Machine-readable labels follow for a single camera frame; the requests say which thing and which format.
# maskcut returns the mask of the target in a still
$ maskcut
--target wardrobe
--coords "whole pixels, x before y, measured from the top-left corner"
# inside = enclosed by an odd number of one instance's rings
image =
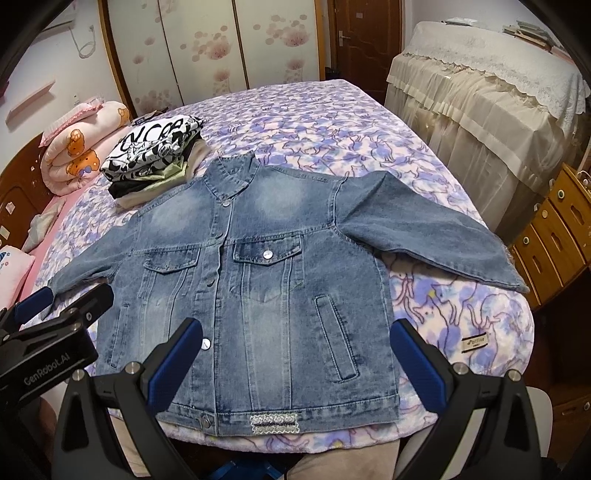
[[[319,1],[107,0],[137,114],[323,78]]]

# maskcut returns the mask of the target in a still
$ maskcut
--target wooden headboard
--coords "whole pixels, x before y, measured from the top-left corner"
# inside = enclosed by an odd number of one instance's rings
[[[53,198],[41,178],[39,157],[45,149],[39,148],[40,141],[41,134],[25,145],[0,174],[0,247],[21,248],[31,220]],[[2,236],[6,231],[8,239]]]

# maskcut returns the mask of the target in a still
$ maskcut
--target person's leg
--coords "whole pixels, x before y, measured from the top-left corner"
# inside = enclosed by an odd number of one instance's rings
[[[305,455],[287,480],[392,480],[400,442]]]

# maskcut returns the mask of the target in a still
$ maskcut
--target cartoon bear print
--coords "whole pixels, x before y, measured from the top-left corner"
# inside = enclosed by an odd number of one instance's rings
[[[121,123],[119,124],[119,127],[122,127],[126,123],[129,122],[129,109],[127,107],[118,108],[117,111],[119,112],[119,115],[121,116]]]
[[[82,177],[84,174],[89,174],[97,171],[100,167],[99,157],[96,156],[94,150],[89,150],[75,160],[68,163],[66,173],[73,177]]]
[[[77,157],[84,151],[84,134],[77,128],[71,131],[70,141],[66,148],[71,157]]]

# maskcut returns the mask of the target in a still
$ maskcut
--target jacket label patch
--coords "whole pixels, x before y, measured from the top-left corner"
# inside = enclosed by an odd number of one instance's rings
[[[300,432],[295,413],[251,415],[251,427],[254,435],[279,435]]]

